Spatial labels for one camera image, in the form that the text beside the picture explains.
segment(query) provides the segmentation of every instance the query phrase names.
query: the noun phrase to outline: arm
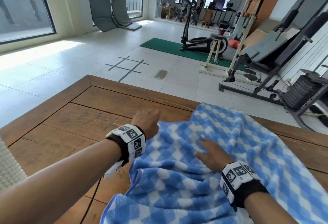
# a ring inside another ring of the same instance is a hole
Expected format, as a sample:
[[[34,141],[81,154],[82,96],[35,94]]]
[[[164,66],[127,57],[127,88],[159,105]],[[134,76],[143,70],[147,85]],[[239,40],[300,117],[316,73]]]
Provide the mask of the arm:
[[[210,139],[200,141],[206,149],[207,155],[195,152],[195,156],[209,169],[222,173],[227,164],[234,159]],[[297,222],[283,209],[269,194],[257,192],[248,196],[244,201],[245,209],[255,224],[297,224]]]
[[[160,113],[138,112],[131,124],[147,139],[158,132]],[[105,139],[28,177],[0,194],[0,223],[53,223],[73,206],[121,157]]]

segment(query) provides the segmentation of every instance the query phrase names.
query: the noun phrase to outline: green mat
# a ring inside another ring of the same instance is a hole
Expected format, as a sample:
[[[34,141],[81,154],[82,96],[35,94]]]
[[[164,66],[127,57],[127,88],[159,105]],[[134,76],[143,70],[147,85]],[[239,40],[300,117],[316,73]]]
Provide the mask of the green mat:
[[[208,54],[202,53],[202,52],[190,51],[190,50],[180,51],[181,46],[182,46],[181,43],[170,42],[170,41],[158,39],[158,38],[150,39],[149,41],[140,45],[140,47],[154,49],[154,50],[170,53],[173,55],[184,56],[184,57],[191,58],[194,60],[206,62]],[[216,65],[221,65],[221,66],[224,66],[227,68],[230,67],[231,61],[220,60],[220,59],[218,59],[217,61],[218,62],[214,61],[214,56],[213,56],[212,59],[210,60],[210,63],[216,64]],[[240,65],[238,70],[244,71],[245,66]]]

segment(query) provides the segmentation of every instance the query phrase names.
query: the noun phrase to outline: red object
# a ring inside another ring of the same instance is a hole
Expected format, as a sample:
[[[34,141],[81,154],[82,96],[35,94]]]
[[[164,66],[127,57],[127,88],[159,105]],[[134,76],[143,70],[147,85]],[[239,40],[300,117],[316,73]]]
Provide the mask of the red object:
[[[234,49],[238,49],[239,48],[239,44],[240,44],[240,41],[237,41],[235,39],[231,39],[228,41],[228,45]]]
[[[224,33],[225,33],[225,30],[223,30],[223,29],[219,29],[219,31],[217,32],[219,35],[224,35]]]

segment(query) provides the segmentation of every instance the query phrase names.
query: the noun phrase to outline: blue checkered towel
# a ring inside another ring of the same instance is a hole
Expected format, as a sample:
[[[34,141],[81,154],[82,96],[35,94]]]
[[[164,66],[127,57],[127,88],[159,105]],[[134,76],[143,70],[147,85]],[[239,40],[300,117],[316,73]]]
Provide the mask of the blue checkered towel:
[[[239,223],[219,186],[221,175],[194,157],[207,137],[247,162],[276,201],[299,223],[327,223],[328,195],[272,132],[248,115],[205,103],[190,121],[158,123],[159,133],[130,168],[131,188],[115,195],[107,223]]]

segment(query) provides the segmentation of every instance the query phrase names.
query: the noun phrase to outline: hand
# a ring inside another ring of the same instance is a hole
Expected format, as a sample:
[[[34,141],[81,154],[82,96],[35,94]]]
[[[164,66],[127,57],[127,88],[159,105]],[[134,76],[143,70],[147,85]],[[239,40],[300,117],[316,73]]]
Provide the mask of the hand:
[[[161,112],[159,110],[138,111],[133,117],[131,124],[140,127],[148,140],[158,133],[159,127],[157,122],[160,116]]]
[[[209,169],[221,173],[227,164],[235,162],[218,143],[205,138],[205,141],[199,141],[199,144],[206,149],[207,155],[201,152],[194,152],[194,156],[202,161]]]

